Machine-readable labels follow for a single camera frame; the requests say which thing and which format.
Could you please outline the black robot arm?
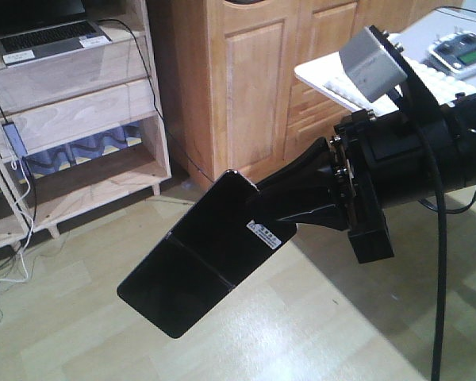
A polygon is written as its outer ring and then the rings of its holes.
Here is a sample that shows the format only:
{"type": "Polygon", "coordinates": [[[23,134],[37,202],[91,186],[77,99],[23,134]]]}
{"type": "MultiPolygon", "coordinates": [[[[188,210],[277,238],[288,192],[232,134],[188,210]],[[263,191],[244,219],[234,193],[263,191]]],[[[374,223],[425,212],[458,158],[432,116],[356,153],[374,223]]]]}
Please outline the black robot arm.
{"type": "Polygon", "coordinates": [[[344,117],[332,141],[317,139],[262,180],[246,201],[253,219],[347,231],[360,263],[390,258],[384,209],[476,185],[476,93],[435,107],[344,117]]]}

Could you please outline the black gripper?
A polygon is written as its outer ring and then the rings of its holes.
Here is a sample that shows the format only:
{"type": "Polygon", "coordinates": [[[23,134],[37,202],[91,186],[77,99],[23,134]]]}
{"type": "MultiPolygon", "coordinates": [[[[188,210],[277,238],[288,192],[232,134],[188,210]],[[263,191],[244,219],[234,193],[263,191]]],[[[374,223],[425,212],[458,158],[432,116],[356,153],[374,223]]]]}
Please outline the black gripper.
{"type": "Polygon", "coordinates": [[[257,183],[246,202],[330,202],[275,220],[346,230],[360,263],[390,258],[383,210],[432,189],[415,127],[401,111],[380,117],[354,112],[335,126],[332,152],[325,138],[316,139],[297,159],[257,183]]]}

